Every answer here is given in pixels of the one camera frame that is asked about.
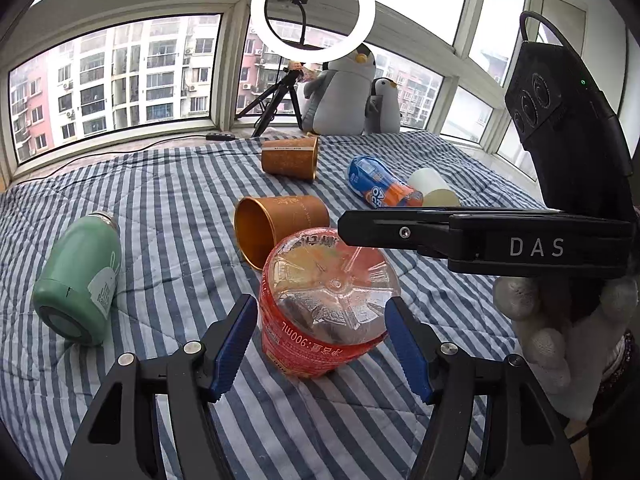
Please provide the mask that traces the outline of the white gloved hand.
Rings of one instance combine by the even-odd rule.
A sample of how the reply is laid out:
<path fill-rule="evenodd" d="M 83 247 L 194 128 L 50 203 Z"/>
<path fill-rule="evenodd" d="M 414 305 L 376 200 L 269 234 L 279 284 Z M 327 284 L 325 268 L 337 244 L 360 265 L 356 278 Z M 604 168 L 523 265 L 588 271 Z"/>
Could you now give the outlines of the white gloved hand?
<path fill-rule="evenodd" d="M 638 310 L 638 276 L 593 290 L 584 281 L 502 276 L 492 293 L 552 408 L 585 422 L 600 385 L 622 364 L 623 336 Z"/>

